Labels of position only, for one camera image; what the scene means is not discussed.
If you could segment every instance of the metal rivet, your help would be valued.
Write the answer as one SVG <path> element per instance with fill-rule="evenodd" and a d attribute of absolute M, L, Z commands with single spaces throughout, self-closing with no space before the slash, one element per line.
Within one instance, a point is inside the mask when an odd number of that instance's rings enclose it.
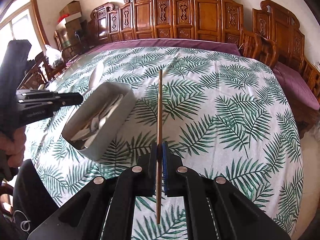
<path fill-rule="evenodd" d="M 188 168 L 185 166 L 178 167 L 178 172 L 180 173 L 186 173 L 188 171 Z"/>
<path fill-rule="evenodd" d="M 224 177 L 217 177 L 217 178 L 216 178 L 216 182 L 217 182 L 218 184 L 225 184 L 226 179 L 225 179 Z"/>
<path fill-rule="evenodd" d="M 132 171 L 135 172 L 135 173 L 138 173 L 138 172 L 141 172 L 142 171 L 142 168 L 140 166 L 134 166 L 132 168 Z"/>
<path fill-rule="evenodd" d="M 101 184 L 104 181 L 103 177 L 95 177 L 93 180 L 94 184 Z"/>

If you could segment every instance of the beige tile floor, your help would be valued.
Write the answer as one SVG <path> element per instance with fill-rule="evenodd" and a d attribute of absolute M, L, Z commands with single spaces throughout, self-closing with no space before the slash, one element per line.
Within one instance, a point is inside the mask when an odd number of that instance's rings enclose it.
<path fill-rule="evenodd" d="M 311 133 L 306 133 L 301 140 L 301 150 L 303 191 L 300 213 L 292 240 L 297 240 L 312 221 L 320 196 L 320 147 Z"/>

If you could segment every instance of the glass pane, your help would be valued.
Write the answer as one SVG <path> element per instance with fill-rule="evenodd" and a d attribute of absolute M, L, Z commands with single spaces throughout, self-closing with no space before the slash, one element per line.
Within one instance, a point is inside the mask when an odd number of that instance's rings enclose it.
<path fill-rule="evenodd" d="M 9 9 L 7 10 L 7 12 L 4 14 L 2 21 L 4 21 L 4 19 L 6 19 L 9 15 L 11 15 L 12 13 L 14 13 L 16 10 L 18 10 L 20 7 L 24 6 L 25 4 L 27 4 L 28 2 L 30 2 L 30 0 L 15 0 L 9 7 Z"/>
<path fill-rule="evenodd" d="M 13 38 L 10 25 L 7 24 L 0 30 L 0 65 L 2 63 L 5 51 L 7 50 L 8 43 L 12 40 Z"/>
<path fill-rule="evenodd" d="M 16 40 L 28 40 L 31 43 L 28 60 L 34 59 L 42 51 L 31 22 L 29 9 L 12 19 L 12 30 Z"/>

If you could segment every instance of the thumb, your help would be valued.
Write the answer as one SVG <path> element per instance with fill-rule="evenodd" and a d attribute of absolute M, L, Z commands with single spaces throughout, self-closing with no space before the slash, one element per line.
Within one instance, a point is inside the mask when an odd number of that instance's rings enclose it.
<path fill-rule="evenodd" d="M 14 152 L 14 143 L 0 132 L 0 149 L 5 152 Z"/>

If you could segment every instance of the red object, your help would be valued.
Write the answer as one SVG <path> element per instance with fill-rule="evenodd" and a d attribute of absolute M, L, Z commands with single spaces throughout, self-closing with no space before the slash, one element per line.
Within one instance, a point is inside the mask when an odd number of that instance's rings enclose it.
<path fill-rule="evenodd" d="M 64 15 L 60 16 L 58 23 L 61 22 L 64 18 L 66 18 L 68 16 L 70 16 L 70 14 L 64 14 Z"/>

